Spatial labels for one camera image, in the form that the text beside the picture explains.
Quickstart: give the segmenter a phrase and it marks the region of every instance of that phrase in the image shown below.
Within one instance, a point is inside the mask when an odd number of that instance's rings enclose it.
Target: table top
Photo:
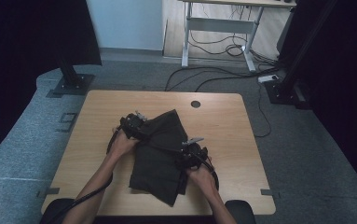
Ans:
[[[205,4],[226,4],[237,6],[252,6],[252,7],[295,7],[296,2],[292,0],[290,3],[285,3],[283,0],[179,0],[189,3],[205,3]]]
[[[200,107],[191,105],[200,102]],[[275,212],[265,170],[242,98],[234,93],[90,91],[72,131],[42,211],[57,198],[75,198],[103,161],[112,128],[121,117],[138,110],[149,119],[176,109],[189,138],[204,137],[218,174],[224,201],[245,200],[256,215]],[[186,195],[170,207],[153,195],[129,188],[134,152],[122,158],[107,188],[99,216],[210,215],[209,205],[190,181]]]

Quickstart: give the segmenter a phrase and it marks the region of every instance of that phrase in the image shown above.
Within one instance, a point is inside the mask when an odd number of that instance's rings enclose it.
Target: white wall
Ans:
[[[163,49],[163,0],[87,0],[100,48]]]

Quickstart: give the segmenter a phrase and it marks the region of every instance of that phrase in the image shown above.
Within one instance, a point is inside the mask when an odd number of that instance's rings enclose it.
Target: power strip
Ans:
[[[265,76],[265,77],[259,77],[257,79],[257,81],[259,83],[264,83],[264,82],[267,82],[267,81],[276,81],[278,80],[279,78],[276,76],[276,75],[271,75],[271,76]]]

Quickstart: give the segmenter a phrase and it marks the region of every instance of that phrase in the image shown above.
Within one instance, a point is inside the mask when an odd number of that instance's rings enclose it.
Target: folded black fabric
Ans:
[[[135,150],[130,188],[145,190],[173,206],[185,194],[187,176],[175,166],[187,134],[175,110],[148,120],[141,128],[150,137]]]

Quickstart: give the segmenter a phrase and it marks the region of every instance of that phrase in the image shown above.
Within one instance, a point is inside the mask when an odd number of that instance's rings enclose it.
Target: forearm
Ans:
[[[205,194],[205,197],[213,210],[213,217],[218,224],[230,224],[236,223],[236,220],[229,213],[222,201],[221,196],[217,189],[210,190],[210,192]]]
[[[76,200],[92,193],[94,190],[99,189],[107,183],[111,178],[117,160],[118,158],[113,158],[110,155],[107,155],[97,172],[80,191]],[[67,213],[63,223],[92,223],[103,200],[103,194],[104,190],[71,209]]]

